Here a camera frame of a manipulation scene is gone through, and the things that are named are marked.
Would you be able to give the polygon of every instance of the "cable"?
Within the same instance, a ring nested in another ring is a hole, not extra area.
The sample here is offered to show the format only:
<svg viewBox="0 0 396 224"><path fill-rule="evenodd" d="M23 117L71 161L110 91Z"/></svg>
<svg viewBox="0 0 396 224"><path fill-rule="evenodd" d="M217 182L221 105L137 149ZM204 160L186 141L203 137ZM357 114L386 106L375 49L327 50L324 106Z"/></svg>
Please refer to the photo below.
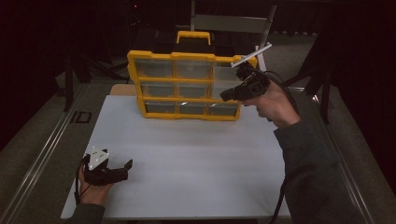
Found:
<svg viewBox="0 0 396 224"><path fill-rule="evenodd" d="M89 185L87 188L85 188L82 192L81 192L81 194L79 195L79 197L81 198L81 196L85 193L85 191L87 191L87 189L90 187L91 185Z"/></svg>
<svg viewBox="0 0 396 224"><path fill-rule="evenodd" d="M275 72L272 72L272 71L265 71L265 72L263 72L263 71L260 71L260 70L258 70L258 69L254 69L254 71L257 72L257 73L260 73L260 74L262 74L262 75L264 75L264 76L266 76L266 77L268 77L268 78L269 78L271 81L273 81L277 86L279 86L279 87L283 90L283 92L285 92L286 97L288 97L288 100L290 101L290 103L291 103L291 105L293 106L294 110L295 110L296 113L298 114L298 107L297 107L297 104L296 104L294 98L292 97L289 88L288 88L288 87L285 87L285 86L283 85L284 81L283 81L282 77L281 77L279 74L277 74L277 73L275 73ZM280 79L282 80L282 82L279 82L279 81L276 80L275 78L269 76L268 73L277 75L278 77L280 77Z"/></svg>
<svg viewBox="0 0 396 224"><path fill-rule="evenodd" d="M280 187L279 198L277 199L275 212L271 217L269 224L274 224L276 222L277 214L279 214L280 206L282 205L283 198L285 197L285 187L286 187L286 177L283 180L282 186Z"/></svg>
<svg viewBox="0 0 396 224"><path fill-rule="evenodd" d="M76 204L79 204L79 192L78 192L78 176L79 176L79 170L81 169L82 164L84 163L84 159L81 160L81 162L78 164L77 170L76 170L76 179L75 179L75 200Z"/></svg>

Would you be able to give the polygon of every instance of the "hand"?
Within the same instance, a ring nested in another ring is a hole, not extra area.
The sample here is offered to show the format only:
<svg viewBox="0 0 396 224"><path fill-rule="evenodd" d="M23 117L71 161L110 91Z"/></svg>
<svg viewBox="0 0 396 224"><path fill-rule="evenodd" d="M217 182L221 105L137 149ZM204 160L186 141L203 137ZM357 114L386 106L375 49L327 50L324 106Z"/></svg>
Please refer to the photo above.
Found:
<svg viewBox="0 0 396 224"><path fill-rule="evenodd" d="M271 119L278 128L285 128L300 121L300 116L294 110L286 93L273 81L270 82L264 95L241 101L241 104L257 106L259 116Z"/></svg>
<svg viewBox="0 0 396 224"><path fill-rule="evenodd" d="M84 166L79 169L78 179L81 184L79 187L80 203L94 203L104 205L106 202L107 194L114 184L105 186L94 186L84 181Z"/></svg>

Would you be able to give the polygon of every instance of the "carrying handle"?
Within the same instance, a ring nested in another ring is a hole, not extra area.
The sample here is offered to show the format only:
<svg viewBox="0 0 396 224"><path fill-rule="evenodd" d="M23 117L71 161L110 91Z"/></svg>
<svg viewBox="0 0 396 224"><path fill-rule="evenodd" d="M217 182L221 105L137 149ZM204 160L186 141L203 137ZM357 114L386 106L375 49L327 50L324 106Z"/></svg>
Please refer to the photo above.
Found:
<svg viewBox="0 0 396 224"><path fill-rule="evenodd" d="M210 33L208 32L179 31L177 32L177 43L181 37L206 38L208 45L210 45Z"/></svg>

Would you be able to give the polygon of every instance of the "black device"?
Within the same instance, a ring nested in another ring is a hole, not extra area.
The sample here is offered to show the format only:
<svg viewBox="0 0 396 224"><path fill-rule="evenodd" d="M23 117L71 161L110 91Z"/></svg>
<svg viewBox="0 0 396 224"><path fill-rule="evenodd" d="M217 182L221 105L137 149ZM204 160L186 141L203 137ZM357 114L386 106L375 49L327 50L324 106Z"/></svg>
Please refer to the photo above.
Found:
<svg viewBox="0 0 396 224"><path fill-rule="evenodd" d="M119 169L108 169L108 159L100 163L97 167L90 170L89 162L91 155L87 154L84 158L82 158L77 171L76 171L76 191L75 191L75 199L76 203L79 203L79 198L85 192L85 190L79 194L78 193L78 175L79 169L81 166L84 166L83 174L84 181L93 186L104 186L107 184L114 184L121 182L122 180L128 179L128 171L132 168L133 160L129 160L125 163L123 168Z"/></svg>
<svg viewBox="0 0 396 224"><path fill-rule="evenodd" d="M128 171L132 168L133 163L133 160L129 160L123 168L110 170L107 168L108 159L106 159L95 169L90 170L88 165L90 154L87 154L85 157L87 159L84 160L84 180L94 186L104 186L107 184L118 183L122 180L127 180Z"/></svg>
<svg viewBox="0 0 396 224"><path fill-rule="evenodd" d="M257 71L250 63L244 62L235 73L242 84L223 91L220 97L223 101L244 101L265 94L270 85L270 80L262 72Z"/></svg>

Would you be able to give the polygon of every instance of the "metal rail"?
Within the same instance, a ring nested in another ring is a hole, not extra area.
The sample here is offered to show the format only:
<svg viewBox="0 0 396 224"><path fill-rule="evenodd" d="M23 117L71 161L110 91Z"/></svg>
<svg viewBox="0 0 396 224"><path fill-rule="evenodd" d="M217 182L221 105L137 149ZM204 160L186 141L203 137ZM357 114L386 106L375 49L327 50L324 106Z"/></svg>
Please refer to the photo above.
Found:
<svg viewBox="0 0 396 224"><path fill-rule="evenodd" d="M15 222L17 215L21 211L21 208L23 207L27 198L32 192L32 189L35 187L35 183L37 182L38 178L41 176L41 173L43 172L44 168L46 167L47 162L49 161L50 156L52 155L52 152L58 145L58 142L61 139L64 130L66 129L67 124L69 123L72 117L73 114L72 111L76 107L79 98L81 97L82 93L86 90L86 88L87 88L86 84L81 84L78 87L78 90L76 91L76 95L75 95L76 100L70 106L68 112L64 112L62 114L54 130L49 136L49 139L41 149L37 158L35 159L35 162L27 171L21 184L18 186L18 189L14 194L12 200L8 204L8 207L0 217L1 224L6 224L6 223L8 224Z"/></svg>
<svg viewBox="0 0 396 224"><path fill-rule="evenodd" d="M346 186L346 190L349 193L350 200L352 203L355 204L355 206L359 209L361 212L362 216L364 217L366 224L374 224L373 217L371 215L371 212L369 211L366 202L364 201L361 191L358 187L358 184L356 183L355 179L353 178L352 173L350 172L347 162L345 158L343 157L341 148L337 144L337 141L335 140L334 134L332 133L332 129L330 128L329 125L327 125L324 121L323 118L320 115L320 108L319 108L319 99L315 95L312 98L311 102L311 107L313 114L316 117L316 122L319 126L321 126L321 129L324 130L324 133L327 135L327 139L329 140L329 144L331 147L336 150L341 158L340 162L340 174L341 177L344 179L344 183Z"/></svg>

